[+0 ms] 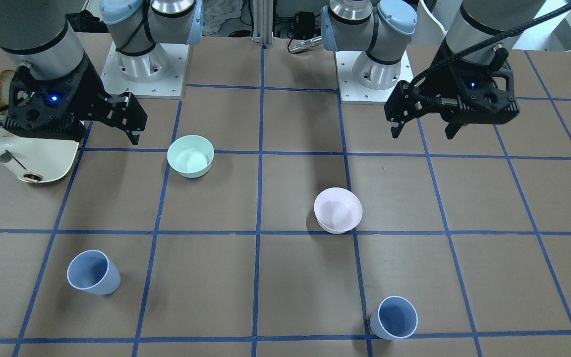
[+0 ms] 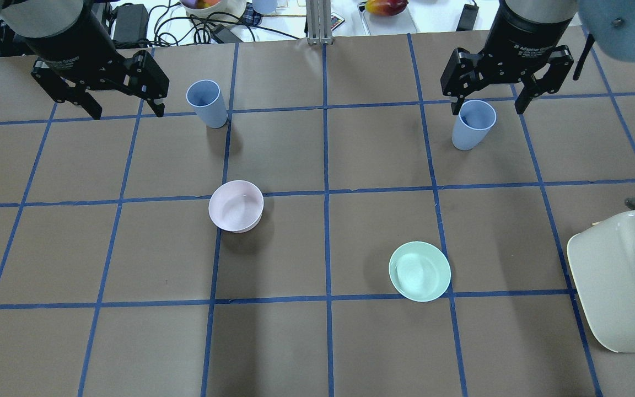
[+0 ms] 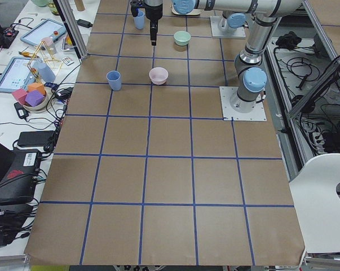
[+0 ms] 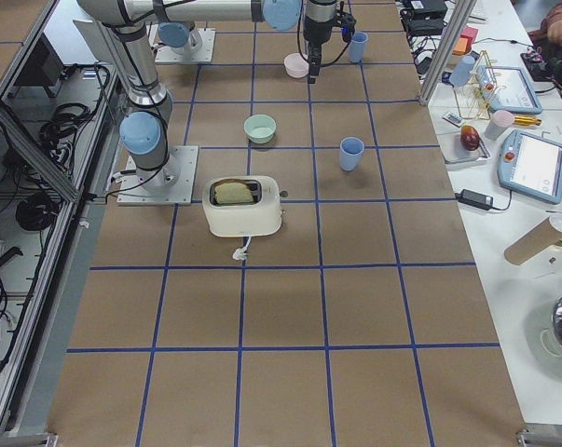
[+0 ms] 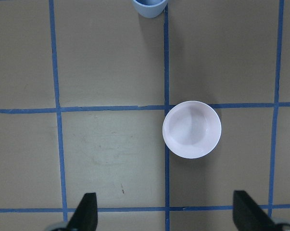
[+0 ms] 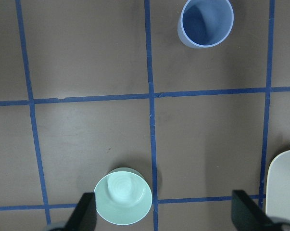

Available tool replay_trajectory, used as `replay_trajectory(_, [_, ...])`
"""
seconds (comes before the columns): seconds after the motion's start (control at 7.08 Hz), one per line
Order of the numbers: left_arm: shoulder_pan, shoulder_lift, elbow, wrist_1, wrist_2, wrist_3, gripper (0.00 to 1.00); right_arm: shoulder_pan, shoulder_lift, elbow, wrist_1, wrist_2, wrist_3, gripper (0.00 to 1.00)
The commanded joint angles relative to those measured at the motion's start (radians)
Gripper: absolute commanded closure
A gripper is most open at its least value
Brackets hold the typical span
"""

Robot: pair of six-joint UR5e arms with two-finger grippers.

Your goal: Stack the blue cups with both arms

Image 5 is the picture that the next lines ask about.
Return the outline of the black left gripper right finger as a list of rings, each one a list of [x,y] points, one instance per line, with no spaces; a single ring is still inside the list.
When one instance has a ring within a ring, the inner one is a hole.
[[[278,226],[246,191],[233,192],[233,222],[239,231],[278,231]]]

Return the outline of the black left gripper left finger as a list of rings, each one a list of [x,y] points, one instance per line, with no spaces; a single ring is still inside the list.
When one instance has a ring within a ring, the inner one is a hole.
[[[84,194],[66,226],[67,231],[95,231],[98,225],[96,193]]]

